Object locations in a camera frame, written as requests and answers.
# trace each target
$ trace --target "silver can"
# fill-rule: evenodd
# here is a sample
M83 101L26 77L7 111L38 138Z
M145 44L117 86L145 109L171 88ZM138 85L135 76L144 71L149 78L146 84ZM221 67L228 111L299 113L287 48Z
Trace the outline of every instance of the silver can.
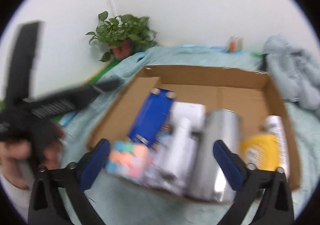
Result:
M216 140L225 142L231 152L239 154L241 123L237 113L226 109L214 110L207 114L203 135L192 173L187 195L194 199L232 202L236 195L225 179L213 156Z

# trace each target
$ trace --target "gray cloth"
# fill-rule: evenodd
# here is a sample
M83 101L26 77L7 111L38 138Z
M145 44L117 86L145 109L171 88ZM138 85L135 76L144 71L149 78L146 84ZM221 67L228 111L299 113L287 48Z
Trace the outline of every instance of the gray cloth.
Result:
M271 73L283 99L298 102L320 118L320 66L302 48L296 48L282 36L271 36L263 48L267 71Z

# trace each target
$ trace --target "terracotta pot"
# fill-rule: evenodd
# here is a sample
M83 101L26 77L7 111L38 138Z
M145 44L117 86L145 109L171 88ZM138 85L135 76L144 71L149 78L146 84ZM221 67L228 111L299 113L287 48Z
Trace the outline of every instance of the terracotta pot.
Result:
M130 54L131 54L130 42L131 41L129 39L124 40L121 43L120 47L111 49L116 60L122 61L125 58L130 56Z

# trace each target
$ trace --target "person's hand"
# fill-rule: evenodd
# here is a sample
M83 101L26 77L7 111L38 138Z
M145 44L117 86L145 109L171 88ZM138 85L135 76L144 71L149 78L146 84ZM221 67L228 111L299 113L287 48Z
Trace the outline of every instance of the person's hand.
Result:
M60 126L57 125L58 136L62 138L64 133ZM46 149L44 156L46 159L40 166L46 166L49 170L59 168L58 154L61 151L60 141L54 141ZM17 160L27 159L31 155L31 143L27 140L16 142L0 142L0 160L2 175L14 186L20 189L28 189L26 182L23 180Z

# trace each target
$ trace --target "cardboard box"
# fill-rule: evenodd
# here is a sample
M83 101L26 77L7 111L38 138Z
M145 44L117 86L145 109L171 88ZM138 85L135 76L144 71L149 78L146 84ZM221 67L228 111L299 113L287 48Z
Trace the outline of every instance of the cardboard box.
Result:
M300 186L300 159L291 123L280 94L264 72L198 66L145 66L120 92L118 98L91 133L87 148L101 138L111 143L125 140L140 108L154 88L176 92L177 101L199 103L207 112L228 109L242 117L242 137L261 131L269 115L282 117L290 158L289 185Z

